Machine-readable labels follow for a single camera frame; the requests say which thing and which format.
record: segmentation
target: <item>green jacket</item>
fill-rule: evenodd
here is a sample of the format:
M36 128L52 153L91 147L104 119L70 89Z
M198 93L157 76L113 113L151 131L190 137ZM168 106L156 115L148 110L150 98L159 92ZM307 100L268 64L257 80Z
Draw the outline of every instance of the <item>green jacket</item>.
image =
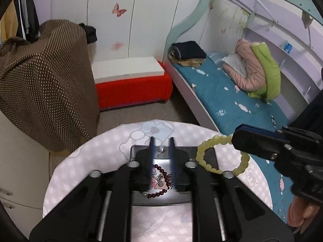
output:
M253 45L251 49L264 69L266 84L256 92L248 92L248 95L252 98L264 98L268 102L280 94L280 69L265 43Z

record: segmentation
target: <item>folded dark towel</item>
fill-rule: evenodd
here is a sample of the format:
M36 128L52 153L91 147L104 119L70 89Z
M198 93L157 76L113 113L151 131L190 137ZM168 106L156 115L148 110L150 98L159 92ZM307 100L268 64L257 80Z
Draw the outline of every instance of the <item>folded dark towel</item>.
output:
M205 59L206 54L195 41L173 43L172 49L176 59Z

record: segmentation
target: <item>bracelet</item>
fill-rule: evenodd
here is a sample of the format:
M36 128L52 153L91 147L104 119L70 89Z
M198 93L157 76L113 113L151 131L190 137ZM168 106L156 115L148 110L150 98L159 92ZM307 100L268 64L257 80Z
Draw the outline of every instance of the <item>bracelet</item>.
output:
M199 162L199 164L201 166L203 166L206 171L210 171L212 173L216 173L216 174L223 174L223 172L221 170L217 170L215 168L212 168L211 165L207 164L206 161L204 160L204 155L205 155L205 150L211 147L214 147L217 144L221 144L221 145L226 145L226 144L232 144L232 136L233 134L226 136L226 135L222 135L222 136L214 136L213 138L207 140L207 141L203 141L202 144L200 144L197 147L197 153L196 153L196 158L195 160L197 162ZM240 174L242 174L248 167L248 162L250 160L250 156L248 153L246 152L242 152L241 153L241 162L240 165L233 169L232 173L235 176L238 176Z
M156 192L156 193L152 193L152 194L147 194L147 193L142 192L145 195L145 197L147 197L148 199L164 195L164 193L167 193L167 190L172 189L172 187L173 187L170 174L167 174L167 172L165 170L163 170L161 168L161 166L158 166L157 164L155 164L155 165L153 164L152 168L153 169L155 168L155 169L159 170L159 172L160 172L160 174L157 177L155 177L153 175L152 182L154 183L154 185L152 185L152 187L154 187L155 189L162 189L162 190L159 192Z

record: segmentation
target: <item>drawer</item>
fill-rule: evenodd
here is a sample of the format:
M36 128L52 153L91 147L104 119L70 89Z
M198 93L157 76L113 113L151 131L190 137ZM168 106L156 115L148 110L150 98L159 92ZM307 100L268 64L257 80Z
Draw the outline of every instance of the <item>drawer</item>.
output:
M15 204L3 198L0 198L0 201L17 228L29 238L31 230L41 221L43 211Z

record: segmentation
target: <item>blue mattress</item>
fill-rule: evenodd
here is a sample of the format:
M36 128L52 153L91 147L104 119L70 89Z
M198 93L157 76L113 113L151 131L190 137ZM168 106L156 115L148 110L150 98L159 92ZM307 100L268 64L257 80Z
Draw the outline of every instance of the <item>blue mattress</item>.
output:
M229 135L235 128L248 124L275 131L288 124L288 120L275 101L265 103L261 99L250 98L240 90L222 70L221 59L227 54L208 53L200 68L174 67L195 90L220 132ZM267 179L273 201L273 211L287 221L287 210L292 202L290 191L292 181L274 168L274 163L251 155Z

